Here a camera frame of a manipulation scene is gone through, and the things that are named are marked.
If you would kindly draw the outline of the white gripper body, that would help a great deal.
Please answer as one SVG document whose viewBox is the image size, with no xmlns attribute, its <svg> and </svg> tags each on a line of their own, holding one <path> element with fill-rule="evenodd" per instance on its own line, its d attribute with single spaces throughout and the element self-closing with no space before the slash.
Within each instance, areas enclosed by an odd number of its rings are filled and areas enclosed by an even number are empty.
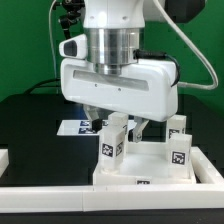
<svg viewBox="0 0 224 224">
<path fill-rule="evenodd" d="M 59 45 L 64 97 L 83 105 L 165 121 L 177 112 L 177 68 L 171 61 L 139 59 L 119 75 L 100 74 L 87 61 L 87 37 Z"/>
</svg>

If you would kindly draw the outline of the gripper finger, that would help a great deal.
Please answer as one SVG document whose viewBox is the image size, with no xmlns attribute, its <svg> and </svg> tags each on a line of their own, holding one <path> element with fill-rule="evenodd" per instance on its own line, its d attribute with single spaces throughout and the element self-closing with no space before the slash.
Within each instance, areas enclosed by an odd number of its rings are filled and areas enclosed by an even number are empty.
<svg viewBox="0 0 224 224">
<path fill-rule="evenodd" d="M 142 117 L 134 117 L 135 127 L 129 131 L 129 140 L 138 143 L 142 140 L 142 132 L 149 120 Z"/>
<path fill-rule="evenodd" d="M 102 120 L 98 115 L 98 108 L 90 105 L 83 106 L 84 112 L 90 122 L 90 128 L 98 132 L 102 129 Z"/>
</svg>

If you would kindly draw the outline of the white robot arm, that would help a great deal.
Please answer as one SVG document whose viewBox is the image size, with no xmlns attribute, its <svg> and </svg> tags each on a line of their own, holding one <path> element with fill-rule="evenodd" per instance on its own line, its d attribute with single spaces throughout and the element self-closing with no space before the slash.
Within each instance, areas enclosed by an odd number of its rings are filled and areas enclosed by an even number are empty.
<svg viewBox="0 0 224 224">
<path fill-rule="evenodd" d="M 84 105 L 94 124 L 99 108 L 132 115 L 138 142 L 150 120 L 177 112 L 180 66 L 170 55 L 142 48 L 147 21 L 187 23 L 206 0 L 84 0 L 84 33 L 60 43 L 64 97 Z"/>
</svg>

